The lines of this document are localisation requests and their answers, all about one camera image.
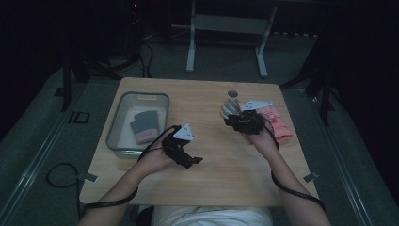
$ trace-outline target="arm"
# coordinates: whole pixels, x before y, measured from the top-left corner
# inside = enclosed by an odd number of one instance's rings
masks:
[[[259,135],[247,135],[247,139],[268,161],[275,177],[283,186],[311,195],[295,177],[279,153],[273,138],[265,129]],[[279,194],[293,225],[330,225],[326,213],[316,202],[286,193],[281,189],[279,189]]]
[[[148,152],[99,199],[99,202],[116,201],[128,197],[146,176],[163,169],[172,162],[173,160],[167,157],[162,149]],[[90,209],[82,217],[79,225],[119,225],[128,204],[127,202],[112,207]]]

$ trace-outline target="person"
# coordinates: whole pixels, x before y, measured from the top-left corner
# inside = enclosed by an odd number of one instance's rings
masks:
[[[270,133],[272,126],[268,120],[266,121],[266,126],[269,129],[264,128],[258,135],[244,136],[268,162],[275,178],[281,185],[311,195],[298,181],[279,153],[279,148]],[[145,154],[140,161],[133,165],[100,198],[99,202],[111,202],[128,197],[146,176],[171,164],[173,160],[167,157],[160,147],[160,144],[156,144],[153,151]],[[280,188],[279,194],[293,225],[330,225],[325,211],[317,202],[297,197]],[[81,218],[79,225],[119,225],[127,207],[128,202],[106,208],[90,209]],[[155,206],[152,225],[272,225],[272,219],[267,208]]]

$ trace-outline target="gray floor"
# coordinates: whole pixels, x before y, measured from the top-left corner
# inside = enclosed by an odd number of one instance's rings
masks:
[[[194,72],[186,73],[185,36],[172,43],[159,42],[156,37],[146,40],[153,51],[154,78],[278,85],[297,75],[315,42],[307,37],[271,37],[264,53],[269,76],[261,78],[254,50],[247,43],[199,40]],[[144,61],[149,62],[150,49],[143,46],[141,53]],[[120,75],[140,77],[141,70],[142,66],[137,64]],[[73,225],[78,220],[74,187],[50,187],[45,176],[61,162],[75,165],[80,172],[88,170],[119,83],[101,76],[93,76],[88,84],[73,83],[72,105],[68,111],[60,112],[62,100],[53,94],[61,86],[61,76],[57,72],[50,77],[1,143],[1,225]],[[398,207],[346,111],[331,98],[335,111],[328,113],[330,126],[325,127],[318,116],[318,104],[303,94],[305,86],[306,81],[285,90],[283,95],[310,170],[320,175],[315,183],[331,223],[399,225]],[[68,123],[73,111],[90,113],[89,122]],[[73,183],[73,171],[60,169],[55,180]],[[133,206],[122,225],[135,225],[131,213],[134,218]],[[272,208],[272,213],[275,225],[290,225],[283,208]]]

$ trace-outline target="hand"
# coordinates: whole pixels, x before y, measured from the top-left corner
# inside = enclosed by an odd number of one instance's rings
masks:
[[[135,164],[136,167],[143,170],[145,176],[162,170],[173,162],[171,158],[165,155],[161,141],[162,139],[153,145],[151,147],[152,151],[146,153],[144,157]]]
[[[262,116],[267,120],[265,122],[265,126],[267,126],[267,128],[273,132],[273,126],[269,122],[269,117],[265,114],[262,114]],[[245,135],[245,138],[250,143],[254,144],[258,152],[266,159],[269,159],[271,154],[279,152],[279,149],[276,147],[275,140],[266,131],[266,129],[263,129],[258,135]]]

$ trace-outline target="wooden table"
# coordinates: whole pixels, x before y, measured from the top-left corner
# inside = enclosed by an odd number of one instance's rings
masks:
[[[172,79],[123,78],[111,106],[89,171],[99,177],[85,182],[80,200],[96,202],[136,162],[117,158],[105,144],[120,96],[128,91],[164,92],[170,98],[167,126],[190,123],[195,140],[184,146],[191,156],[203,157],[190,169],[173,164],[142,181],[131,203],[149,205],[278,206],[279,192],[264,158],[220,116],[228,91],[241,102],[272,101],[294,136],[279,151],[296,177],[318,197],[313,182],[302,178],[309,168],[287,106],[277,85]]]

